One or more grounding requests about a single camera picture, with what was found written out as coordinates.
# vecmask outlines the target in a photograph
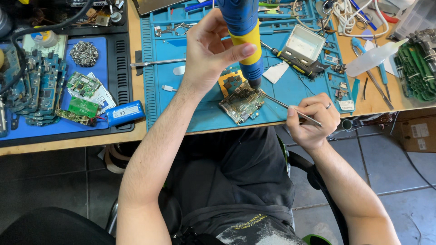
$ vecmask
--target blue battery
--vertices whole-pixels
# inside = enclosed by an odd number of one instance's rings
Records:
[[[130,122],[145,117],[141,101],[136,100],[124,105],[119,105],[106,110],[109,127]]]

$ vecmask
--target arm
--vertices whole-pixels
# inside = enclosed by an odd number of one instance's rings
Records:
[[[350,244],[400,244],[382,202],[356,171],[330,146],[326,137],[339,124],[339,113],[325,93],[302,100],[294,106],[313,115],[323,126],[300,125],[290,107],[287,125],[293,139],[313,158],[334,202],[347,221]]]
[[[178,92],[130,159],[118,199],[117,243],[171,244],[157,199],[195,108],[227,66],[251,56],[252,44],[221,41],[228,30],[213,9],[187,34],[186,71]]]

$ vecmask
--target hand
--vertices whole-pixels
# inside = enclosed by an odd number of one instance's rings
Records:
[[[221,72],[235,62],[250,57],[256,45],[245,43],[233,46],[227,25],[218,8],[212,9],[186,35],[186,70],[179,89],[204,95],[218,81]]]
[[[300,125],[300,120],[295,110],[305,115],[313,116],[323,126],[309,125],[308,122]],[[289,106],[286,124],[289,127],[293,140],[297,144],[305,150],[315,150],[320,148],[326,142],[326,137],[336,130],[336,127],[341,122],[339,115],[330,97],[326,93],[320,93],[317,96],[303,99],[298,106]]]

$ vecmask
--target cardboard box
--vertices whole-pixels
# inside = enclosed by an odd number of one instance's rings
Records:
[[[400,112],[394,136],[406,151],[436,153],[436,108]]]

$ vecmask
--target yellow black screwdriver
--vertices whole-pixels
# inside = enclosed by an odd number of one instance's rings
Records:
[[[280,58],[281,60],[288,63],[291,67],[295,68],[297,71],[303,73],[305,76],[307,76],[310,79],[314,79],[318,73],[313,72],[309,67],[301,64],[296,59],[288,57],[286,54],[284,54],[282,51],[277,50],[276,48],[272,48],[268,45],[266,45],[262,40],[260,41],[260,45],[266,47],[269,49],[273,55],[275,55],[277,58]]]

